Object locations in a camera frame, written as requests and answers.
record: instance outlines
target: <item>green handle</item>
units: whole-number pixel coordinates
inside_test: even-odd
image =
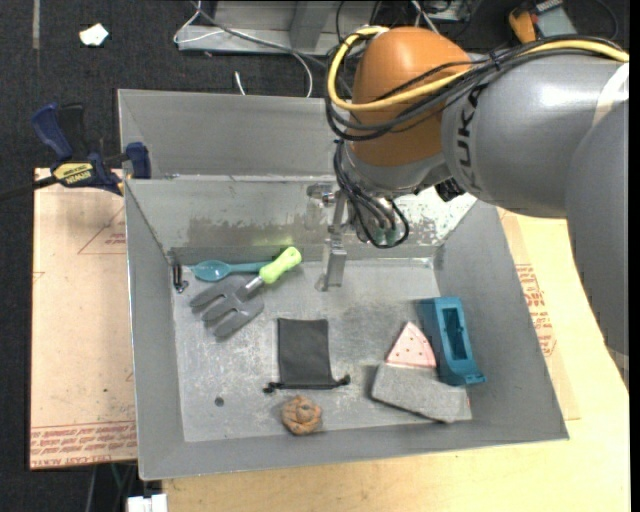
[[[302,261],[302,254],[295,247],[289,247],[273,263],[260,269],[260,277],[266,284],[275,283],[282,274]]]

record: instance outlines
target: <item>gray foam block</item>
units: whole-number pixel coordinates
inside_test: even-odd
[[[440,382],[432,368],[381,364],[371,395],[380,402],[445,423],[472,418],[466,390]]]

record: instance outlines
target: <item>gray metal bin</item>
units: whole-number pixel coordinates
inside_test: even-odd
[[[321,100],[123,90],[119,103],[123,147],[143,141],[154,167],[151,180],[129,180],[125,192],[142,478],[567,437],[495,208],[428,192],[405,198],[410,241],[379,251],[347,236],[343,286],[319,292],[330,212],[306,188],[335,186]],[[262,290],[264,312],[229,339],[216,340],[188,307],[207,283],[185,267],[189,286],[172,285],[174,262],[259,261],[288,245],[302,264]],[[469,388],[473,420],[451,425],[369,396],[403,325],[418,321],[416,302],[444,295],[461,298],[487,377]],[[352,378],[305,392],[324,422],[304,438],[279,421],[296,392],[262,392],[278,376],[279,317],[328,319],[334,375]]]

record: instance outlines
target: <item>yellow cable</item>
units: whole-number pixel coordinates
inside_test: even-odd
[[[431,82],[420,87],[416,87],[415,89],[411,89],[406,92],[402,92],[399,94],[395,94],[388,98],[372,101],[369,103],[359,103],[353,104],[344,101],[342,98],[338,96],[336,91],[336,78],[338,76],[338,71],[340,69],[340,64],[342,63],[342,59],[344,59],[345,55],[349,51],[351,45],[357,42],[358,39],[361,39],[363,36],[368,35],[376,35],[381,34],[389,30],[386,27],[365,27],[360,30],[357,30],[350,36],[348,36],[338,51],[336,52],[335,57],[331,61],[331,65],[329,67],[329,74],[327,76],[327,91],[329,93],[329,97],[331,101],[339,108],[349,112],[371,112],[373,110],[379,110],[385,107],[390,107],[396,105],[398,103],[411,101],[416,99],[419,96],[430,94],[438,89],[441,89],[445,85],[453,82],[457,78],[463,76],[468,73],[473,67],[461,71],[460,73],[456,73],[454,75],[450,75],[445,78],[441,78],[440,80],[436,80],[435,82]],[[621,50],[616,50],[606,44],[591,42],[591,41],[580,41],[580,40],[568,40],[568,41],[556,41],[543,44],[536,48],[532,48],[531,50],[527,50],[523,52],[522,55],[528,53],[536,53],[544,50],[556,50],[556,49],[564,49],[564,48],[576,48],[579,50],[588,50],[592,52],[601,53],[611,59],[620,61],[620,62],[629,62],[629,54],[623,52]]]

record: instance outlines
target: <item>black pouch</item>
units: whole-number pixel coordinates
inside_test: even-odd
[[[327,320],[278,318],[280,382],[270,382],[265,393],[276,389],[333,389],[351,382],[349,375],[335,380],[329,359]]]

